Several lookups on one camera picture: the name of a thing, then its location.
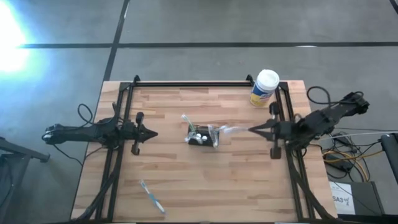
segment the white cap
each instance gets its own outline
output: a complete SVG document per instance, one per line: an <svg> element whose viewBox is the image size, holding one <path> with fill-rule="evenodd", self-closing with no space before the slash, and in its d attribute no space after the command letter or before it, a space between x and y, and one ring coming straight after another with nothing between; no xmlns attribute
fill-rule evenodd
<svg viewBox="0 0 398 224"><path fill-rule="evenodd" d="M275 90L279 84L279 76L272 70L263 69L257 76L256 84L263 90Z"/></svg>

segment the wooden table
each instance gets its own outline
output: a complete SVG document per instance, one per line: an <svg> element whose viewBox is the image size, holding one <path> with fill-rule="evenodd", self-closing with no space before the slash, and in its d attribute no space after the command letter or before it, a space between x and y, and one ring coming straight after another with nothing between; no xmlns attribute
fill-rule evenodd
<svg viewBox="0 0 398 224"><path fill-rule="evenodd" d="M294 113L303 116L310 113L304 82L288 83ZM119 84L104 83L96 121L113 116L111 103L118 97ZM222 134L218 150L191 146L184 141L188 125L181 119L183 113L194 124L202 125L264 123L270 118L268 108L253 107L249 102L250 91L249 87L134 88L131 119L138 111L144 112L145 126L159 135L140 145L140 156L133 156L132 141L126 142L113 221L296 221L285 154L282 159L271 160L271 142L249 132ZM90 143L87 153L98 147ZM78 217L98 193L105 157L103 149L85 161L72 218ZM309 147L304 161L311 190L328 212L336 216L319 148ZM139 185L141 179L165 208L166 215L154 207ZM302 195L301 199L306 213Z"/></svg>

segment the wipes canister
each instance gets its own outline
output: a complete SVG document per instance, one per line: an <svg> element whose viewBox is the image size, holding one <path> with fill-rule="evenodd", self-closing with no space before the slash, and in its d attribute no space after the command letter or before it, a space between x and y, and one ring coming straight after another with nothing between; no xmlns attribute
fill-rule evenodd
<svg viewBox="0 0 398 224"><path fill-rule="evenodd" d="M276 72L263 69L257 76L250 95L250 102L254 106L264 106L272 96L279 84L279 76Z"/></svg>

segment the white label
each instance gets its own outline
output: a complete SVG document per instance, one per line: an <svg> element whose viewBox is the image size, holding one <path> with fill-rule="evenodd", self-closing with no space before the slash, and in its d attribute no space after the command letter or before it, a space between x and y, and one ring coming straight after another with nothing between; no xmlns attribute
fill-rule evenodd
<svg viewBox="0 0 398 224"><path fill-rule="evenodd" d="M329 181L333 201L337 214L355 215L354 201L350 184Z"/></svg>

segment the concrete floor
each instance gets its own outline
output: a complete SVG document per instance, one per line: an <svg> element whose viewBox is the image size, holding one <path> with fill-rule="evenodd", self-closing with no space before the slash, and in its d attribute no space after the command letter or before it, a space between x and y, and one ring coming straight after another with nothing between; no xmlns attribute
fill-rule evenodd
<svg viewBox="0 0 398 224"><path fill-rule="evenodd" d="M22 43L112 43L123 0L5 3L0 3L0 9L11 10L20 30L16 33L24 36ZM398 41L397 23L398 15L388 0L131 0L120 42ZM6 32L0 44L16 39ZM48 163L30 163L9 220L66 221L80 166L40 137L54 123L81 124L76 113L79 103L96 108L110 49L5 52L0 52L0 136L51 154ZM119 49L110 80L132 80L136 74L143 80L242 80L270 68L281 79L324 86L335 100L363 91L371 104L369 111L346 118L339 126L396 129L397 57L398 47ZM15 61L23 66L4 69ZM379 137L353 140L367 144ZM86 145L60 147L82 160ZM386 212L398 213L394 210L398 186L385 155L368 159L368 165Z"/></svg>

